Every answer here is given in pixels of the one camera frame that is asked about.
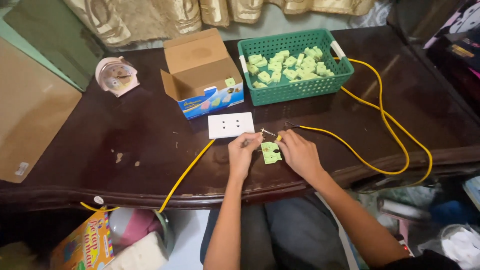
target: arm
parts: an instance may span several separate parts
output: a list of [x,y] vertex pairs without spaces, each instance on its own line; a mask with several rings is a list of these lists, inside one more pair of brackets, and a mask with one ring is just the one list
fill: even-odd
[[292,130],[281,131],[276,142],[287,164],[325,199],[352,243],[370,267],[382,267],[408,258],[398,241],[362,206],[353,200],[320,165],[317,146]]
[[222,207],[205,255],[205,270],[240,269],[240,208],[243,181],[247,178],[252,152],[263,138],[243,133],[228,144],[230,176]]

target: hand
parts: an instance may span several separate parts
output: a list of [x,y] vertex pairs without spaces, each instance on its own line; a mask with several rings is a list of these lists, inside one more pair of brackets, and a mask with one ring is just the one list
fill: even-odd
[[252,153],[263,141],[260,133],[243,133],[228,144],[230,179],[244,181],[252,161]]
[[318,181],[325,170],[320,165],[317,146],[289,129],[278,132],[281,141],[275,141],[285,156],[287,164],[309,184]]

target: green plastic basket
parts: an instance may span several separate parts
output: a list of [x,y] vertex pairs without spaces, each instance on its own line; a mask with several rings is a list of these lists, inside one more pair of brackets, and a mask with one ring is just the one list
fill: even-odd
[[[250,55],[260,53],[269,59],[275,56],[275,53],[287,49],[290,51],[290,55],[297,58],[306,47],[312,48],[313,46],[318,46],[322,50],[324,54],[320,61],[325,62],[327,69],[335,73],[335,76],[290,83],[290,80],[282,75],[279,83],[270,83],[268,87],[264,88],[254,88],[252,86],[252,82],[257,81],[258,78],[255,75],[251,76],[247,71],[245,59]],[[238,48],[254,106],[335,93],[353,74],[352,64],[348,61],[330,31],[324,28],[246,39],[238,42]],[[330,53],[331,48],[340,58],[339,63],[333,59]],[[272,71],[268,71],[266,66],[259,69],[272,75]]]

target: wall outlet plate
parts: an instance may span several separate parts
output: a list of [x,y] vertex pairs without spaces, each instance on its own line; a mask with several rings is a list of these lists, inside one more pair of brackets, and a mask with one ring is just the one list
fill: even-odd
[[255,133],[251,112],[208,116],[208,136],[210,139],[238,137],[244,132]]

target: scratched table surface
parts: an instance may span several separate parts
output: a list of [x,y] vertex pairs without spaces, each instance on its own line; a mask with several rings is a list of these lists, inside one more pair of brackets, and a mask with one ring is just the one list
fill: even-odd
[[[382,75],[384,107],[432,151],[434,168],[480,161],[480,127],[416,60],[388,26],[332,32],[349,58],[365,61]],[[238,41],[225,42],[240,69]],[[102,91],[93,80],[87,92],[25,181],[0,181],[0,204],[19,209],[48,209],[94,204],[101,196],[110,206],[158,208],[177,179],[210,141],[207,116],[186,120],[165,94],[160,69],[167,69],[163,49],[122,54],[138,70],[139,87],[121,98]],[[378,104],[374,73],[353,64],[344,85]],[[329,130],[345,139],[365,160],[384,170],[398,170],[405,159],[377,110],[360,105],[344,92],[254,107],[245,102],[218,113],[252,112],[255,129],[283,129],[284,122]],[[341,143],[318,132],[298,130],[317,144],[323,167],[342,186],[377,173],[366,168]],[[427,157],[404,134],[411,167],[425,171]],[[227,144],[219,139],[193,167],[170,200],[169,208],[217,206],[228,179]],[[253,155],[243,200],[265,202],[311,192],[285,161],[265,165]]]

